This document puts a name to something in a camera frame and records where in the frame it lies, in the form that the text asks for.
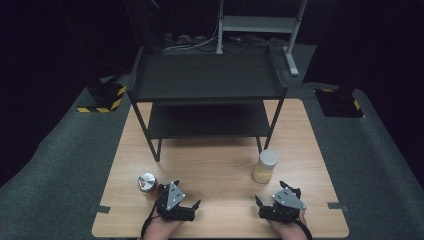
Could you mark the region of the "black box with hazard stripes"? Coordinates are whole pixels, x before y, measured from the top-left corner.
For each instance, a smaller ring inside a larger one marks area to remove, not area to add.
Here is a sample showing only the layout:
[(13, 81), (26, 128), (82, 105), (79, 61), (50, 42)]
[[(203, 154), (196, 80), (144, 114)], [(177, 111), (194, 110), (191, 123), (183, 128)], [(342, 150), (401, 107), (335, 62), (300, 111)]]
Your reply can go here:
[(315, 96), (326, 117), (362, 118), (364, 113), (353, 96), (353, 89), (315, 89)]
[(126, 86), (118, 76), (108, 76), (90, 83), (76, 101), (76, 111), (80, 113), (109, 113), (121, 103)]

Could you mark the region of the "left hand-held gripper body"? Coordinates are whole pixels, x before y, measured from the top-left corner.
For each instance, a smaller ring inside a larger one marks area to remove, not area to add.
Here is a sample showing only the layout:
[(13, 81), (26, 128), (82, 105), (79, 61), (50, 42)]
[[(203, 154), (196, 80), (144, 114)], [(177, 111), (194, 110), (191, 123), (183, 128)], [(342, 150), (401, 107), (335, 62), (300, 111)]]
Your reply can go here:
[(196, 211), (189, 211), (189, 207), (182, 207), (180, 203), (185, 199), (186, 194), (173, 182), (159, 186), (158, 197), (156, 199), (157, 213), (165, 221), (193, 221)]

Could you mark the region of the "grey metal stand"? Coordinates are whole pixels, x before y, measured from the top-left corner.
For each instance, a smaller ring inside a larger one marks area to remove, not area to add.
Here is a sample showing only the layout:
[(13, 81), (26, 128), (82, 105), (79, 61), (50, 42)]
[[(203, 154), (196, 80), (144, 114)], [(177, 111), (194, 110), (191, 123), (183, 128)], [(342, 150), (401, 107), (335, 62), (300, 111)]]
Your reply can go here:
[(293, 47), (301, 26), (303, 14), (308, 0), (301, 0), (295, 17), (259, 17), (259, 16), (230, 16), (224, 14), (224, 1), (218, 0), (218, 38), (216, 53), (223, 53), (224, 32), (259, 32), (289, 34), (290, 39), (283, 47), (290, 74), (298, 76), (299, 71), (292, 55)]

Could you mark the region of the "black two-tier metal shelf rack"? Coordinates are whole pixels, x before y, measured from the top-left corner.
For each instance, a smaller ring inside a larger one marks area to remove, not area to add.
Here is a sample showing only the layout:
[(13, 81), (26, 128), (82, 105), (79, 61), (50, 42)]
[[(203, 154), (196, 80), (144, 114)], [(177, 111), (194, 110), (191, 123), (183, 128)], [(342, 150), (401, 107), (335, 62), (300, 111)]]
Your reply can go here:
[(270, 47), (250, 54), (146, 55), (127, 94), (155, 161), (164, 139), (253, 137), (269, 147), (288, 91)]

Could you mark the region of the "yellowish jar with white lid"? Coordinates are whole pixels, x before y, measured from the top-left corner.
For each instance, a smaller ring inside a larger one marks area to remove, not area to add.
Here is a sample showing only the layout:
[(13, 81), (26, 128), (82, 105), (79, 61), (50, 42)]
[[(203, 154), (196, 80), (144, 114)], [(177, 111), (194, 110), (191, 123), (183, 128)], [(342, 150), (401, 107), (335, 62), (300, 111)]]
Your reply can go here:
[(263, 150), (259, 154), (258, 162), (252, 170), (252, 177), (259, 184), (268, 183), (273, 174), (273, 170), (279, 162), (279, 155), (269, 149)]

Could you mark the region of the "person's right hand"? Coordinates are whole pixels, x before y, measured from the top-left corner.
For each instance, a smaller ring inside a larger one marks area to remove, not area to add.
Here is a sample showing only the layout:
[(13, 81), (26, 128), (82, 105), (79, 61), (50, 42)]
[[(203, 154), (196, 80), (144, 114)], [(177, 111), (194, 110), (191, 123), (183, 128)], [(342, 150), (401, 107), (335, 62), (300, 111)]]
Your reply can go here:
[(282, 240), (307, 240), (307, 235), (296, 223), (281, 223), (268, 220), (270, 226), (280, 235)]

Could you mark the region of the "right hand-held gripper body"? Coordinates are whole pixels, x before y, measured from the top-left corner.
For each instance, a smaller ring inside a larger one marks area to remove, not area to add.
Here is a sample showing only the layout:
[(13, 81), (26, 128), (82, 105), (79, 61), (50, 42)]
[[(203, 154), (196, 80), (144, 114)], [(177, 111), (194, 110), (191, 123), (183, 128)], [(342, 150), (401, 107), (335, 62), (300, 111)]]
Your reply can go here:
[(300, 211), (306, 210), (306, 205), (301, 201), (299, 188), (281, 189), (272, 195), (274, 203), (258, 210), (262, 219), (273, 220), (281, 223), (295, 222), (299, 219)]

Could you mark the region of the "person's left hand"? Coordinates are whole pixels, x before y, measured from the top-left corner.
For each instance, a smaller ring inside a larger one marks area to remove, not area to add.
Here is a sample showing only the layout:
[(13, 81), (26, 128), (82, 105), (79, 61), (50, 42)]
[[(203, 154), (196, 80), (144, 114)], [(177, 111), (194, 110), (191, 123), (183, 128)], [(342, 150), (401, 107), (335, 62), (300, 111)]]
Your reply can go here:
[(183, 221), (165, 221), (154, 214), (141, 240), (169, 240), (183, 224)]

